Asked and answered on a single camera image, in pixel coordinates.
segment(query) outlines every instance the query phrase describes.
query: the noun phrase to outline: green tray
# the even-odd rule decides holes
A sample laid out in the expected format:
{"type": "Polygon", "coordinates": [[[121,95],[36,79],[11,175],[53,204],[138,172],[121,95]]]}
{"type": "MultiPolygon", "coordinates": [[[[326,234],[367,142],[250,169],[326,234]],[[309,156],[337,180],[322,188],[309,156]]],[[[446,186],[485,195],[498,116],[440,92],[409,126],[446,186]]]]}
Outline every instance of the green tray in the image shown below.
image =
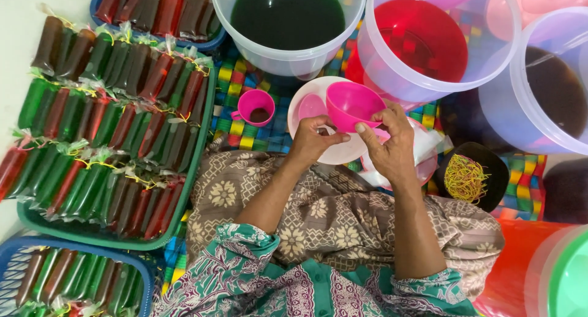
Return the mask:
{"type": "Polygon", "coordinates": [[[105,233],[99,231],[98,224],[88,224],[79,222],[63,223],[61,221],[48,222],[43,218],[37,210],[29,209],[27,202],[19,202],[17,211],[21,222],[29,229],[38,231],[40,233],[56,236],[58,238],[73,240],[90,245],[105,246],[117,249],[128,249],[132,251],[150,251],[165,245],[172,237],[173,233],[178,227],[178,223],[184,214],[185,205],[190,197],[192,186],[196,180],[196,173],[200,166],[200,158],[206,145],[206,138],[210,129],[210,122],[212,121],[212,108],[215,102],[215,92],[217,87],[217,69],[210,70],[210,79],[208,82],[208,93],[206,94],[206,106],[204,108],[204,117],[206,120],[202,121],[202,128],[198,135],[196,142],[196,149],[190,164],[190,169],[187,172],[186,184],[183,187],[178,206],[173,213],[172,222],[169,224],[168,230],[160,237],[151,240],[141,239],[120,239],[113,233],[105,233]]]}

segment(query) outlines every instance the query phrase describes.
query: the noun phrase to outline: blue plastic basket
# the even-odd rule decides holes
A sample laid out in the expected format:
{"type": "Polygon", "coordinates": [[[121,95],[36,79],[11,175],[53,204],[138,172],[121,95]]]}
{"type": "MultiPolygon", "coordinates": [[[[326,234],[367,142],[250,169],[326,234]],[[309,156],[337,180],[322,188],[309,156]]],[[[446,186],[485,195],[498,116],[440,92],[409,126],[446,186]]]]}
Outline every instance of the blue plastic basket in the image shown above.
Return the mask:
{"type": "MultiPolygon", "coordinates": [[[[100,20],[100,19],[98,19],[97,17],[94,16],[94,13],[98,10],[98,6],[101,3],[102,3],[102,0],[92,0],[90,2],[90,16],[92,16],[92,19],[94,20],[94,22],[98,26],[101,26],[103,24],[106,24],[105,21],[100,20]]],[[[110,28],[115,29],[115,30],[119,30],[119,27],[117,27],[115,25],[108,24],[108,26],[110,28]]],[[[142,33],[142,32],[133,30],[133,35],[134,36],[141,36],[141,35],[146,35],[146,33],[142,33]]],[[[154,36],[154,37],[158,38],[161,41],[165,41],[165,38],[161,38],[161,37],[158,37],[158,36],[154,36]]],[[[218,46],[220,46],[225,37],[226,37],[226,31],[221,26],[220,27],[219,34],[214,39],[212,39],[209,42],[206,42],[206,43],[193,43],[193,42],[186,42],[186,41],[183,41],[183,40],[179,40],[178,39],[177,42],[176,42],[176,45],[178,47],[190,47],[190,46],[194,46],[194,47],[198,48],[198,51],[208,51],[208,50],[214,50],[215,48],[217,48],[218,46]]]]}
{"type": "Polygon", "coordinates": [[[22,236],[7,240],[0,245],[0,316],[17,316],[14,296],[18,293],[21,279],[24,277],[31,253],[39,246],[68,248],[85,253],[92,253],[130,264],[143,276],[143,302],[137,317],[148,317],[151,313],[153,296],[158,297],[163,277],[157,262],[150,255],[137,256],[104,247],[90,246],[69,240],[48,236],[22,236]]]}

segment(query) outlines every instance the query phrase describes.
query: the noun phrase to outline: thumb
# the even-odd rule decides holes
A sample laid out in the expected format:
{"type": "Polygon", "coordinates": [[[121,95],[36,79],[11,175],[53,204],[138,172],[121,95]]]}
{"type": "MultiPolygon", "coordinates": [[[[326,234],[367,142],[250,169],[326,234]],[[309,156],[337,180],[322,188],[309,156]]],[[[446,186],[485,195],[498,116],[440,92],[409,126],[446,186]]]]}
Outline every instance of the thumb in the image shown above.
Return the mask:
{"type": "Polygon", "coordinates": [[[360,138],[366,143],[367,149],[373,150],[381,147],[378,138],[376,137],[376,133],[374,133],[371,127],[365,123],[357,123],[355,125],[355,130],[359,133],[360,138]]]}
{"type": "Polygon", "coordinates": [[[351,136],[347,133],[335,133],[325,137],[327,145],[333,146],[351,140],[351,136]]]}

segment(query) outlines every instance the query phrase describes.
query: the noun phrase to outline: green liquid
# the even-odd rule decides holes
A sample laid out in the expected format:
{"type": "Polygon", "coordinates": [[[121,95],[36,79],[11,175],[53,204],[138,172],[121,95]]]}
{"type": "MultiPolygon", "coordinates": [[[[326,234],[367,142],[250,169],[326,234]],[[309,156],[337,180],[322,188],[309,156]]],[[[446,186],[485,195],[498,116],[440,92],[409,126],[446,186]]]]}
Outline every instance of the green liquid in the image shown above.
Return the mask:
{"type": "Polygon", "coordinates": [[[301,50],[343,33],[345,16],[338,0],[237,0],[231,25],[263,46],[301,50]]]}

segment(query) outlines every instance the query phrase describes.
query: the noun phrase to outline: small pink cup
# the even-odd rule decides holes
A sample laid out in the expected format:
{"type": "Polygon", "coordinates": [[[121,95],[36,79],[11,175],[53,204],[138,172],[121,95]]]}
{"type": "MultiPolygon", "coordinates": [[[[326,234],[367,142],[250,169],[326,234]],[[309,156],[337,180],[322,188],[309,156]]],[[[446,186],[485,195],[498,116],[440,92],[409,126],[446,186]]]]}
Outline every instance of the small pink cup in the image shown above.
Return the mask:
{"type": "Polygon", "coordinates": [[[390,137],[384,130],[375,129],[381,122],[371,116],[386,109],[386,103],[371,89],[352,81],[339,81],[327,88],[327,112],[340,132],[355,133],[355,125],[363,122],[379,136],[390,137]]]}
{"type": "Polygon", "coordinates": [[[233,111],[231,117],[234,120],[242,119],[248,124],[262,127],[269,123],[275,111],[276,105],[274,104],[271,95],[262,90],[249,90],[241,95],[239,103],[237,104],[237,111],[233,111]],[[251,122],[251,113],[257,108],[262,108],[268,112],[269,118],[264,122],[251,122]]]}

